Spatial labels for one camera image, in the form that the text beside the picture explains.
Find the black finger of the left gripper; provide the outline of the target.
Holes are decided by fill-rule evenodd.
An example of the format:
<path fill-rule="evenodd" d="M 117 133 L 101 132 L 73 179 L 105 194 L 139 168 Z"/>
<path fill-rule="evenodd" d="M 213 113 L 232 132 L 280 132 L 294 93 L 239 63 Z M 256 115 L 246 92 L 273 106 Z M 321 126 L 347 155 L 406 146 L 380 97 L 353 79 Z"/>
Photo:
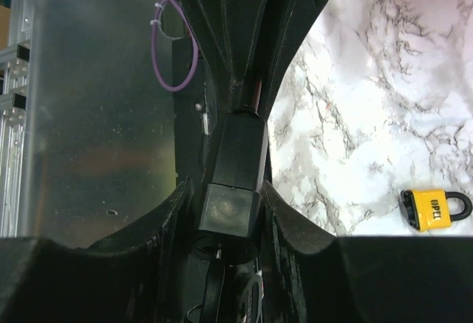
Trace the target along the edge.
<path fill-rule="evenodd" d="M 217 88 L 230 112 L 254 87 L 253 60 L 268 0 L 180 0 Z"/>

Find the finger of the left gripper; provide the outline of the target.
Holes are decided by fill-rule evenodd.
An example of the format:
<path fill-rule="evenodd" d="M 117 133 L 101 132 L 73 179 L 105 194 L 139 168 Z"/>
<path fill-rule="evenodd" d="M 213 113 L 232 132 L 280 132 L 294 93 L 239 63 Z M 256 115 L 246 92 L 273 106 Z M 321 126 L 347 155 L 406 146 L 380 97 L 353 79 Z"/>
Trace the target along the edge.
<path fill-rule="evenodd" d="M 258 113 L 268 116 L 298 48 L 329 0 L 268 0 L 258 40 Z"/>

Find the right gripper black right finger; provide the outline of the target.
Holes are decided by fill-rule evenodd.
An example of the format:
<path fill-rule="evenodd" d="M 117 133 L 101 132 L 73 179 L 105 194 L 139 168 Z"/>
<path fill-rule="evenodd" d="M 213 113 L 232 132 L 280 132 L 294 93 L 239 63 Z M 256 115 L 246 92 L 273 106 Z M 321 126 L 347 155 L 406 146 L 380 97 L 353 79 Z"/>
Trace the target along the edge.
<path fill-rule="evenodd" d="M 263 188 L 265 322 L 470 322 L 469 237 L 335 237 Z"/>

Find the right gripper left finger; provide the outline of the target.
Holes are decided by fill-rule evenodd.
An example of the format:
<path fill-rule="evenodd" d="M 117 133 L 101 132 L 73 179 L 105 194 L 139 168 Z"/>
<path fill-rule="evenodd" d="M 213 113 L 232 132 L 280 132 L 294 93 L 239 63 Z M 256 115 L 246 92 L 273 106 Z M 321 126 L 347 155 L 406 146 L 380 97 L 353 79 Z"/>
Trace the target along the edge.
<path fill-rule="evenodd" d="M 178 322 L 188 254 L 182 244 L 193 186 L 88 248 L 43 237 L 1 240 L 3 322 Z"/>

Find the small yellow padlock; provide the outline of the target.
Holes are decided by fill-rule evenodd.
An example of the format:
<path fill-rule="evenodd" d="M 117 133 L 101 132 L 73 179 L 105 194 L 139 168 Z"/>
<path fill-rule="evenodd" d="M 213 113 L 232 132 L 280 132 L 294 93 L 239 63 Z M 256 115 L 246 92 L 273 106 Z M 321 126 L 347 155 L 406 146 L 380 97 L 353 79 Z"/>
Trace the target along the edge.
<path fill-rule="evenodd" d="M 459 213 L 450 213 L 448 200 L 451 199 L 463 204 Z M 472 213 L 472 202 L 465 194 L 442 189 L 403 190 L 401 204 L 406 221 L 419 232 L 449 228 L 453 222 L 464 220 Z"/>

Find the black padlock with keys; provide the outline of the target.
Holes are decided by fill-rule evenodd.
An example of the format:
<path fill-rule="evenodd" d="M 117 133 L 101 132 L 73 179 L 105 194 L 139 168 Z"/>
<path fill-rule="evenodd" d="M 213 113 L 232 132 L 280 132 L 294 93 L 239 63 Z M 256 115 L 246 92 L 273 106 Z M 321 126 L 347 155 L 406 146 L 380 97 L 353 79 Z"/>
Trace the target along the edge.
<path fill-rule="evenodd" d="M 188 235 L 192 253 L 204 261 L 220 255 L 242 265 L 259 255 L 268 153 L 268 126 L 258 114 L 261 91 L 261 81 L 247 85 L 236 110 L 220 118 L 211 136 Z"/>

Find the black-headed key bunch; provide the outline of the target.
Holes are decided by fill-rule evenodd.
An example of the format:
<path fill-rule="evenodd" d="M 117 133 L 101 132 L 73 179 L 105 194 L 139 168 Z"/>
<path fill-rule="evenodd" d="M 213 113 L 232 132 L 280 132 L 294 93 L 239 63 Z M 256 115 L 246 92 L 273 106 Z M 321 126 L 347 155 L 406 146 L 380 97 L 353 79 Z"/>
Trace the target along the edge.
<path fill-rule="evenodd" d="M 200 322 L 261 322 L 264 285 L 262 271 L 252 263 L 229 265 L 222 251 L 213 253 L 205 278 L 203 302 L 184 315 Z"/>

